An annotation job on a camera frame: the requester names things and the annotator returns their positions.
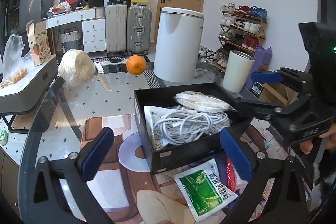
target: desk drawer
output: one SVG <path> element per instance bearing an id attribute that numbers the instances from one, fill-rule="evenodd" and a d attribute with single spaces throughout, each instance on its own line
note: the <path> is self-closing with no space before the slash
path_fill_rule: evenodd
<path id="1" fill-rule="evenodd" d="M 105 19 L 83 21 L 83 32 L 105 30 Z"/>
<path id="2" fill-rule="evenodd" d="M 105 30 L 83 32 L 83 43 L 105 40 Z"/>
<path id="3" fill-rule="evenodd" d="M 84 51 L 85 52 L 99 52 L 99 51 L 106 51 L 106 41 L 93 41 L 84 43 Z"/>
<path id="4" fill-rule="evenodd" d="M 63 24 L 68 24 L 71 22 L 94 19 L 96 16 L 95 13 L 96 13 L 95 9 L 91 9 L 91 10 L 80 10 L 56 16 L 47 20 L 47 29 Z"/>

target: green medicine packet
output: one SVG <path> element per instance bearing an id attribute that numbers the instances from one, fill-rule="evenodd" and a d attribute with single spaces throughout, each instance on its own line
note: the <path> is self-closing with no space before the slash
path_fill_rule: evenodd
<path id="1" fill-rule="evenodd" d="M 0 144 L 6 145 L 8 140 L 8 133 L 6 130 L 0 130 Z"/>
<path id="2" fill-rule="evenodd" d="M 174 179 L 197 222 L 226 207 L 238 197 L 219 180 L 214 159 L 176 174 Z"/>

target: knife handle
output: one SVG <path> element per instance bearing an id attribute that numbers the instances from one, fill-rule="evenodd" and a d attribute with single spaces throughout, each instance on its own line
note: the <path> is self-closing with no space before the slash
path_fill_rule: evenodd
<path id="1" fill-rule="evenodd" d="M 95 61 L 94 65 L 96 66 L 97 71 L 98 71 L 99 74 L 104 73 L 103 67 L 102 67 L 102 65 L 101 65 L 101 63 L 99 61 Z"/>

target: white cup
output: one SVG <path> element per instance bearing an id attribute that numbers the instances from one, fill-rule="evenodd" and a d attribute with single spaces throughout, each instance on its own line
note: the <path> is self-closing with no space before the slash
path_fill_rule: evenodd
<path id="1" fill-rule="evenodd" d="M 231 50 L 222 82 L 223 88 L 233 93 L 240 92 L 253 63 L 253 57 L 243 52 Z"/>

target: white cable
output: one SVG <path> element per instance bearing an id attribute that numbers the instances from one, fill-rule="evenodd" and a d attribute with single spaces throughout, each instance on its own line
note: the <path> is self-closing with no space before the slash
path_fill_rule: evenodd
<path id="1" fill-rule="evenodd" d="M 180 145 L 198 140 L 212 126 L 229 120 L 226 113 L 197 113 L 177 110 L 163 115 L 154 124 L 154 134 L 165 138 L 173 145 Z"/>

